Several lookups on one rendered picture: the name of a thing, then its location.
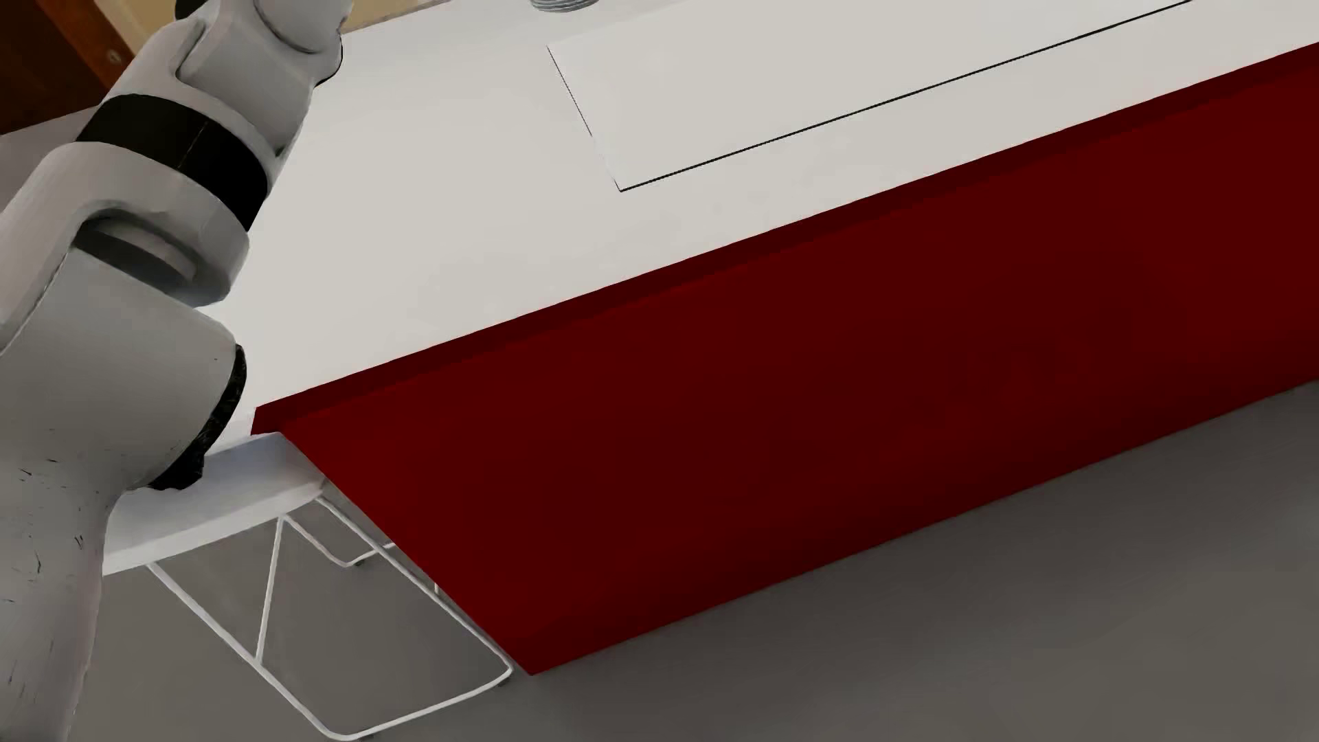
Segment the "red kitchen island counter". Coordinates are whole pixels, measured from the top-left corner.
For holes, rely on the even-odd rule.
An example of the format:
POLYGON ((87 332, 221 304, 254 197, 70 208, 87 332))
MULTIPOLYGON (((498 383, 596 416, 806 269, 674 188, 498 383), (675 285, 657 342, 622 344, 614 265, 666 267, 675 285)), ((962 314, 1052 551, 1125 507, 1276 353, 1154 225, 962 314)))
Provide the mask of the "red kitchen island counter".
POLYGON ((1183 0, 687 166, 901 4, 350 33, 214 306, 284 434, 542 672, 1319 381, 1319 0, 1183 0))

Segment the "white inset cooktop panel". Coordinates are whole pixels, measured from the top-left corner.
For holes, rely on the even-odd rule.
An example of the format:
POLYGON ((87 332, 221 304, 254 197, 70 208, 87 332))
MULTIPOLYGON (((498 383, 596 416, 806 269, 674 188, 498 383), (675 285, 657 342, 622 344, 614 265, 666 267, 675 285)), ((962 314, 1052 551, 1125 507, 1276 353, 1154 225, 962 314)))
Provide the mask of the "white inset cooktop panel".
POLYGON ((682 0, 549 46, 620 190, 1186 0, 682 0))

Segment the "brown wooden cabinet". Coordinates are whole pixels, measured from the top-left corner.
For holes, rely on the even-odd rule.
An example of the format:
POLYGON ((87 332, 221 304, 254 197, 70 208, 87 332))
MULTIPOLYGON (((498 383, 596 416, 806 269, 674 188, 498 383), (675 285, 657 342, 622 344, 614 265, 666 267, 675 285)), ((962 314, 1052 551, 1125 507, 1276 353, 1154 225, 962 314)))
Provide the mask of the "brown wooden cabinet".
POLYGON ((88 109, 133 57, 96 0, 0 0, 0 134, 88 109))

